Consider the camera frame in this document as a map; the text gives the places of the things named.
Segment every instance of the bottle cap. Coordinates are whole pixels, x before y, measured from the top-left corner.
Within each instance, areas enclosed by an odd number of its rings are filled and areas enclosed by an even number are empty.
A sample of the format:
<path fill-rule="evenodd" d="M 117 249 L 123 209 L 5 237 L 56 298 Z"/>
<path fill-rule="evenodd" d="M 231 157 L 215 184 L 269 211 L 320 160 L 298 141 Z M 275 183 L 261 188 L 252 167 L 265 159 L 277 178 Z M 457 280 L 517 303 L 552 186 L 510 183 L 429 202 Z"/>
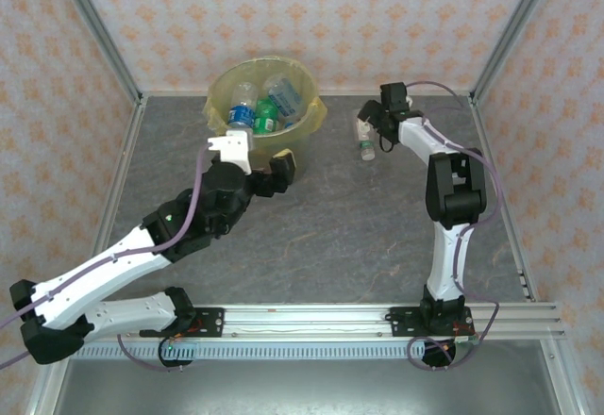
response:
<path fill-rule="evenodd" d="M 373 160 L 376 158 L 376 150 L 373 147 L 361 149 L 361 158 L 366 161 Z"/>

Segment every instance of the wire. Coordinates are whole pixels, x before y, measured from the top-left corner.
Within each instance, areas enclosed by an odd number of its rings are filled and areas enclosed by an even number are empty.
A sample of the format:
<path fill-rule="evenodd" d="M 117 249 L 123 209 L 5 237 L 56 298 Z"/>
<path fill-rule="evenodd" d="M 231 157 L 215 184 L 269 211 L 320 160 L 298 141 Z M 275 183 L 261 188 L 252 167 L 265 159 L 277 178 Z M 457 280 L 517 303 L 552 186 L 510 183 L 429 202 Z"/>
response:
<path fill-rule="evenodd" d="M 180 227 L 180 229 L 178 230 L 178 232 L 176 233 L 176 235 L 173 238 L 171 238 L 169 241 L 166 241 L 159 245 L 154 245 L 152 247 L 142 247 L 142 248 L 135 248 L 133 250 L 124 250 L 122 252 L 116 253 L 115 255 L 111 255 L 111 256 L 103 257 L 103 258 L 99 259 L 94 264 L 91 264 L 87 268 L 79 271 L 77 274 L 74 274 L 71 277 L 67 278 L 64 282 L 62 282 L 60 285 L 58 285 L 53 290 L 50 290 L 48 292 L 48 294 L 44 295 L 43 297 L 38 299 L 36 302 L 32 302 L 31 304 L 28 304 L 25 307 L 19 309 L 17 312 L 8 316 L 5 320 L 3 320 L 0 323 L 0 330 L 3 329 L 4 327 L 6 327 L 8 324 L 15 321 L 16 319 L 20 318 L 24 314 L 26 314 L 28 311 L 31 311 L 32 309 L 39 307 L 44 302 L 52 300 L 52 298 L 55 295 L 57 295 L 58 293 L 63 291 L 68 286 L 74 284 L 78 279 L 80 279 L 84 275 L 89 274 L 90 272 L 98 269 L 99 267 L 107 264 L 108 262 L 112 262 L 113 260 L 119 259 L 120 257 L 130 257 L 132 255 L 140 255 L 143 253 L 160 253 L 160 252 L 163 252 L 164 250 L 167 250 L 168 248 L 175 245 L 178 241 L 180 241 L 183 238 L 183 236 L 186 234 L 187 230 L 189 229 L 189 226 L 191 226 L 191 223 L 193 222 L 193 217 L 195 215 L 195 210 L 197 207 L 197 201 L 199 200 L 199 193 L 201 192 L 204 154 L 209 146 L 210 146 L 209 144 L 205 143 L 199 148 L 199 153 L 197 154 L 197 161 L 196 161 L 196 166 L 195 166 L 195 179 L 193 182 L 193 194 L 191 195 L 191 202 L 189 204 L 189 210 L 187 211 L 187 216 L 185 217 L 184 223 L 182 224 L 182 226 Z M 0 364 L 0 370 L 6 368 L 7 366 L 10 366 L 13 363 L 16 363 L 16 361 L 13 361 L 15 358 L 12 358 L 11 360 Z"/>
<path fill-rule="evenodd" d="M 18 356 L 11 358 L 10 360 L 5 361 L 4 363 L 0 363 L 0 371 L 4 370 L 5 368 L 8 368 L 10 365 L 14 365 L 18 361 L 21 361 L 25 357 L 29 357 L 29 356 L 30 356 L 29 351 L 23 351 Z"/>
<path fill-rule="evenodd" d="M 465 108 L 465 105 L 460 101 L 460 98 L 458 97 L 458 95 L 453 90 L 451 90 L 446 85 L 443 85 L 442 83 L 432 82 L 431 80 L 418 80 L 417 82 L 408 83 L 407 88 L 414 87 L 416 85 L 434 85 L 435 87 L 442 88 L 443 90 L 445 90 L 449 94 L 451 94 L 455 98 L 457 103 L 460 105 L 460 108 L 453 108 L 453 109 L 464 109 Z"/>
<path fill-rule="evenodd" d="M 122 341 L 122 335 L 117 336 L 117 343 L 119 344 L 120 349 L 122 350 L 124 355 L 126 357 L 128 357 L 133 363 L 136 363 L 140 367 L 145 368 L 146 370 L 149 370 L 149 371 L 156 371 L 158 373 L 169 373 L 172 371 L 169 368 L 164 368 L 163 366 L 152 365 L 151 363 L 147 363 L 146 361 L 141 360 L 140 358 L 134 357 L 132 354 L 130 354 L 127 351 L 126 347 L 124 346 L 124 342 Z"/>
<path fill-rule="evenodd" d="M 381 134 L 379 134 L 379 149 L 381 149 L 384 153 L 388 154 L 388 153 L 390 153 L 394 149 L 394 144 L 390 143 L 390 148 L 388 149 L 388 151 L 386 151 L 384 149 L 384 142 L 383 142 L 383 140 L 384 140 L 384 136 L 381 135 Z"/>
<path fill-rule="evenodd" d="M 172 349 L 172 341 L 175 340 L 177 337 L 182 337 L 181 334 L 178 334 L 176 337 L 166 337 L 163 340 L 161 340 L 158 344 L 158 358 L 159 361 L 161 362 L 161 364 L 166 367 L 166 368 L 180 368 L 180 370 L 182 371 L 182 368 L 185 366 L 189 366 L 191 364 L 191 360 L 179 360 L 178 358 L 176 358 L 175 360 L 167 360 L 163 357 L 163 345 L 166 343 L 166 341 L 170 342 L 170 347 L 169 349 Z"/>
<path fill-rule="evenodd" d="M 422 85 L 422 84 L 427 84 L 427 85 L 435 85 L 437 87 L 440 87 L 446 91 L 448 91 L 453 97 L 455 97 L 455 99 L 458 101 L 458 103 L 460 104 L 460 106 L 463 108 L 463 104 L 461 103 L 461 101 L 458 99 L 457 94 L 455 94 L 455 92 L 453 92 L 453 90 L 451 90 L 450 88 L 448 88 L 446 85 L 437 83 L 437 82 L 431 82 L 431 81 L 419 81 L 419 82 L 413 82 L 410 83 L 409 85 L 407 85 L 408 87 L 412 87 L 413 85 Z M 466 298 L 470 297 L 473 299 L 477 299 L 483 302 L 489 302 L 495 305 L 495 309 L 493 311 L 493 314 L 491 315 L 491 318 L 489 319 L 489 322 L 487 323 L 487 325 L 485 326 L 484 330 L 482 331 L 482 333 L 480 334 L 480 336 L 478 337 L 478 345 L 481 345 L 482 342 L 484 341 L 484 339 L 486 338 L 487 334 L 489 333 L 489 330 L 491 330 L 491 327 L 493 326 L 493 323 L 495 322 L 495 317 L 497 316 L 497 313 L 499 312 L 499 302 L 497 302 L 496 300 L 491 300 L 489 298 L 480 296 L 480 295 L 476 295 L 473 292 L 470 292 L 468 290 L 466 290 L 460 283 L 459 281 L 459 260 L 460 260 L 460 252 L 461 252 L 461 245 L 463 242 L 463 236 L 465 234 L 467 234 L 468 232 L 471 232 L 472 230 L 474 230 L 475 228 L 477 228 L 480 225 L 486 225 L 489 224 L 490 222 L 492 222 L 495 217 L 497 216 L 497 214 L 499 213 L 499 211 L 501 210 L 501 207 L 503 205 L 503 189 L 502 189 L 502 185 L 501 185 L 501 180 L 499 179 L 499 174 L 497 173 L 495 167 L 493 166 L 493 164 L 491 164 L 491 162 L 489 162 L 486 158 L 484 158 L 483 156 L 475 153 L 474 151 L 471 151 L 469 149 L 465 149 L 464 147 L 448 141 L 446 139 L 444 139 L 443 137 L 441 137 L 440 134 L 438 134 L 438 132 L 430 125 L 429 122 L 427 122 L 426 118 L 424 118 L 422 120 L 422 125 L 423 128 L 428 132 L 428 134 L 437 142 L 439 142 L 440 144 L 446 146 L 449 149 L 452 149 L 454 151 L 460 152 L 460 153 L 464 153 L 467 156 L 476 159 L 477 161 L 479 161 L 486 169 L 487 171 L 490 173 L 491 178 L 494 181 L 495 184 L 495 194 L 496 194 L 496 205 L 495 205 L 495 209 L 491 212 L 491 214 L 489 214 L 489 216 L 486 219 L 480 220 L 478 222 L 476 222 L 475 224 L 470 224 L 468 226 L 466 226 L 461 232 L 460 235 L 458 236 L 457 239 L 457 243 L 455 245 L 455 252 L 453 254 L 453 281 L 455 283 L 455 286 L 457 287 L 457 289 L 461 292 L 461 294 L 463 294 Z M 415 337 L 412 338 L 408 343 L 407 343 L 407 356 L 409 358 L 409 362 L 411 363 L 411 365 L 413 365 L 415 368 L 418 368 L 420 370 L 424 370 L 424 371 L 446 371 L 448 369 L 453 369 L 453 368 L 457 368 L 459 366 L 461 366 L 462 364 L 466 363 L 471 357 L 474 356 L 474 354 L 477 351 L 477 347 L 473 347 L 472 349 L 470 349 L 470 351 L 465 355 L 465 357 L 463 357 L 460 361 L 458 361 L 457 363 L 453 363 L 452 360 L 450 360 L 450 356 L 448 354 L 445 354 L 447 356 L 447 359 L 449 359 L 449 365 L 448 366 L 444 366 L 444 367 L 429 367 L 423 364 L 420 364 L 418 361 L 416 361 L 414 358 L 411 357 L 411 348 L 412 346 L 417 342 L 417 341 L 428 341 L 431 342 L 433 344 L 437 344 L 440 346 L 440 343 L 430 337 Z"/>

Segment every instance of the gray mat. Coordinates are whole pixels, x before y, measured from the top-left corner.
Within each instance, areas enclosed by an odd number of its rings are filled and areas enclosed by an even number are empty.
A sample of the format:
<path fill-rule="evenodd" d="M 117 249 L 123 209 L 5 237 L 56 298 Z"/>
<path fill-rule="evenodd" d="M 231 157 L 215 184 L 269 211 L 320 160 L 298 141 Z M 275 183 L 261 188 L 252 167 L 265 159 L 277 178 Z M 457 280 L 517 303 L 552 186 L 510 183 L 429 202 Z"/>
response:
<path fill-rule="evenodd" d="M 363 162 L 351 111 L 368 97 L 324 98 L 325 123 L 311 138 L 310 164 L 287 193 L 255 198 L 211 247 L 147 275 L 115 297 L 181 286 L 196 304 L 416 302 L 428 278 L 433 225 L 426 213 L 426 167 L 402 146 Z M 204 98 L 151 97 L 128 170 L 111 240 L 193 183 L 198 147 L 210 135 Z M 448 97 L 416 97 L 429 111 Z M 478 146 L 469 108 L 431 117 L 448 138 Z M 495 203 L 489 192 L 490 205 Z M 504 224 L 470 241 L 465 286 L 501 301 L 524 295 Z"/>

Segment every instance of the plastic bottle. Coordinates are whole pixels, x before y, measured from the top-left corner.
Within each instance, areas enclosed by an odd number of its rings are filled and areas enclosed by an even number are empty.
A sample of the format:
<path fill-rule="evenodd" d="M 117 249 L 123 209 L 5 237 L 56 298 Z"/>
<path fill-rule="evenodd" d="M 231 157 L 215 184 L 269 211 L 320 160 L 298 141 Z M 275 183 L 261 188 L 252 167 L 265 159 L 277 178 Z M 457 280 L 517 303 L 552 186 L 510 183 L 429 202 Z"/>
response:
<path fill-rule="evenodd" d="M 256 119 L 254 120 L 254 134 L 270 134 L 277 130 L 278 109 L 270 99 L 260 99 L 256 105 Z"/>
<path fill-rule="evenodd" d="M 262 85 L 279 110 L 279 118 L 284 124 L 293 123 L 302 114 L 302 97 L 292 86 L 284 73 L 271 75 Z"/>
<path fill-rule="evenodd" d="M 228 125 L 233 128 L 252 128 L 256 103 L 258 101 L 258 88 L 250 82 L 242 82 L 233 90 L 231 109 L 228 113 Z"/>
<path fill-rule="evenodd" d="M 354 121 L 355 121 L 355 135 L 357 136 L 357 140 L 359 142 L 359 148 L 361 149 L 361 158 L 363 160 L 373 160 L 376 158 L 376 149 L 374 148 L 374 129 L 365 121 L 357 118 L 359 114 L 358 111 L 355 111 Z"/>

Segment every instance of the patterned wall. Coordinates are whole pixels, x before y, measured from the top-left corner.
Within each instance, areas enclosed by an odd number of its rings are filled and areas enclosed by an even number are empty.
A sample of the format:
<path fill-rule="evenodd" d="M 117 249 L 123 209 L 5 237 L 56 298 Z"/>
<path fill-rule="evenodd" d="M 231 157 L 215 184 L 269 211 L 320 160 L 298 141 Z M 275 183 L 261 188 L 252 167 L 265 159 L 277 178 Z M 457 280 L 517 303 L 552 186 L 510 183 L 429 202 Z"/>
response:
<path fill-rule="evenodd" d="M 71 0 L 0 0 L 0 318 L 8 287 L 91 252 L 131 104 Z M 20 353 L 0 331 L 0 361 Z M 25 413 L 32 359 L 0 373 L 2 413 Z"/>
<path fill-rule="evenodd" d="M 542 0 L 481 111 L 539 294 L 562 301 L 602 407 L 604 0 Z"/>
<path fill-rule="evenodd" d="M 474 88 L 519 0 L 93 0 L 144 91 L 203 91 L 281 54 L 322 90 L 432 78 Z"/>

